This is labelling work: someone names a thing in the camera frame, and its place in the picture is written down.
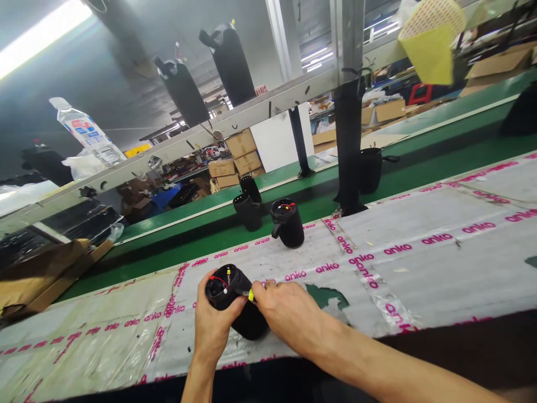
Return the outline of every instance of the red stool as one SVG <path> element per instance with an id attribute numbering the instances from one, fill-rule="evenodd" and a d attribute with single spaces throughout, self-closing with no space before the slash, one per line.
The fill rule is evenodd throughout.
<path id="1" fill-rule="evenodd" d="M 415 98 L 416 97 L 416 92 L 424 87 L 427 87 L 427 91 L 425 93 L 424 96 L 420 97 L 420 98 Z M 426 104 L 428 104 L 429 102 L 431 102 L 431 98 L 432 98 L 432 85 L 430 84 L 416 84 L 415 86 L 412 87 L 412 94 L 410 95 L 410 100 L 408 101 L 408 105 L 417 105 L 419 104 L 420 102 L 424 102 Z"/>

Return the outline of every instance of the hand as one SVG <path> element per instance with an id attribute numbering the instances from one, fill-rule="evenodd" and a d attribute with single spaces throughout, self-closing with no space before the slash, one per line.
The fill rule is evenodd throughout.
<path id="1" fill-rule="evenodd" d="M 197 286 L 196 337 L 193 361 L 199 360 L 204 364 L 216 367 L 216 363 L 222 356 L 228 342 L 231 324 L 241 314 L 247 298 L 238 297 L 224 311 L 213 308 L 205 294 L 205 286 L 215 271 L 217 269 L 208 272 Z"/>
<path id="2" fill-rule="evenodd" d="M 302 357 L 311 359 L 323 344 L 331 316 L 298 283 L 268 280 L 252 284 L 257 306 L 272 332 Z"/>

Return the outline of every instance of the plastic water bottle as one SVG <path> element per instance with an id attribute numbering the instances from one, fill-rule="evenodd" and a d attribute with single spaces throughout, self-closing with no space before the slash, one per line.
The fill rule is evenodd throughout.
<path id="1" fill-rule="evenodd" d="M 49 102 L 58 110 L 58 122 L 108 168 L 127 159 L 88 114 L 74 109 L 63 98 L 51 98 Z"/>

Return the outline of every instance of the red wire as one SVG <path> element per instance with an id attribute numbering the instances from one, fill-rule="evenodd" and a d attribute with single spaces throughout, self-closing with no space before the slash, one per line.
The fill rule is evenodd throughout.
<path id="1" fill-rule="evenodd" d="M 222 280 L 220 277 L 216 277 L 216 276 L 211 276 L 209 277 L 211 280 L 214 280 L 214 279 L 217 279 L 217 280 L 220 280 L 222 283 L 224 283 L 225 287 L 227 288 L 228 285 L 226 284 L 226 282 L 224 280 Z"/>

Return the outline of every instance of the bottle label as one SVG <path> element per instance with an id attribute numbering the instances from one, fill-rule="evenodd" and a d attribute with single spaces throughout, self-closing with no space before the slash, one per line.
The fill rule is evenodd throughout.
<path id="1" fill-rule="evenodd" d="M 84 147 L 100 148 L 111 143 L 106 134 L 90 119 L 67 120 L 64 124 Z"/>

